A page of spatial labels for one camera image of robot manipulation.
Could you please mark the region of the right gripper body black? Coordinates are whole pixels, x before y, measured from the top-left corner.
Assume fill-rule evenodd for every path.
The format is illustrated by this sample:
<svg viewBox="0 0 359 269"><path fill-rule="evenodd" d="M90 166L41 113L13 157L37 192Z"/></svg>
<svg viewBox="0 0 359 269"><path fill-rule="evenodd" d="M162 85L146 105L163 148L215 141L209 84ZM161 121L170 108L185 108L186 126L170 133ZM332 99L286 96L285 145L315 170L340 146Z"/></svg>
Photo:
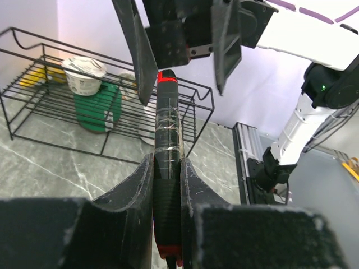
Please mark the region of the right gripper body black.
<svg viewBox="0 0 359 269"><path fill-rule="evenodd" d="M241 45L255 48L272 15L264 1L237 1ZM213 1L144 1L146 33L158 67L184 66L213 52Z"/></svg>

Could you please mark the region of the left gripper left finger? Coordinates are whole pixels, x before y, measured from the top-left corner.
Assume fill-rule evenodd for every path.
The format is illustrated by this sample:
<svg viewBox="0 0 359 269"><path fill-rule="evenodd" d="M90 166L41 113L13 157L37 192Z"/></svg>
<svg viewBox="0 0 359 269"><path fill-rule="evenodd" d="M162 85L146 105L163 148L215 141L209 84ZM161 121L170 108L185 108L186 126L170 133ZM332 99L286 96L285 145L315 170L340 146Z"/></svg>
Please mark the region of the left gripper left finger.
<svg viewBox="0 0 359 269"><path fill-rule="evenodd" d="M2 268L150 268L152 154L97 199L1 200Z"/></svg>

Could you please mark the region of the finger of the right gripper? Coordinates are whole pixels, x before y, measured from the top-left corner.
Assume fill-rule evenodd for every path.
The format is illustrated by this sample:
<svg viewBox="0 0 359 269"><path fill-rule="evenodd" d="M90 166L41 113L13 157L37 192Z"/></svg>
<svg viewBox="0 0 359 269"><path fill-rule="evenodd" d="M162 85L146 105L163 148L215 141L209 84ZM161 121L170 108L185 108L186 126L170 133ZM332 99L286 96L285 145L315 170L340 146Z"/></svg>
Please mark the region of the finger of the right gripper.
<svg viewBox="0 0 359 269"><path fill-rule="evenodd" d="M158 67L135 1L113 0L134 66L137 94L146 106L157 79Z"/></svg>
<svg viewBox="0 0 359 269"><path fill-rule="evenodd" d="M220 95L242 59L240 7L239 1L213 1L211 6L214 71Z"/></svg>

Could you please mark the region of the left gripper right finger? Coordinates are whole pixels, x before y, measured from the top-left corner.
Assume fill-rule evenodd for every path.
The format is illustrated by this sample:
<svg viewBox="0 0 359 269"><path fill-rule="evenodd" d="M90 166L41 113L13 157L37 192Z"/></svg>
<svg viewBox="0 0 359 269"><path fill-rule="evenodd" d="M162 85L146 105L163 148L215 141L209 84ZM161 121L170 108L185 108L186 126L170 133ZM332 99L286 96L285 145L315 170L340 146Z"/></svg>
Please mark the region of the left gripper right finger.
<svg viewBox="0 0 359 269"><path fill-rule="evenodd" d="M232 205L181 163L184 268L348 268L328 221L304 208Z"/></svg>

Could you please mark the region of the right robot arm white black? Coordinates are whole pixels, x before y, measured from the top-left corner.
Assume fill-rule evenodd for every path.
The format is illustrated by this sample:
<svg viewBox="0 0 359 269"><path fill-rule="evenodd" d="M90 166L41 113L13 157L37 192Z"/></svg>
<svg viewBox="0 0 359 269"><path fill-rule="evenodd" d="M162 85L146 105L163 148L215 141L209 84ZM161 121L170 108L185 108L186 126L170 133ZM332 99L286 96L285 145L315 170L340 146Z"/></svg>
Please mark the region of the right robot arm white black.
<svg viewBox="0 0 359 269"><path fill-rule="evenodd" d="M335 111L358 100L358 32L283 1L144 1L144 27L135 1L113 6L130 49L137 94L147 105L155 84L173 81L171 67L214 57L217 89L242 59L242 47L308 59L301 95L278 139L252 177L271 191L288 182L300 153Z"/></svg>

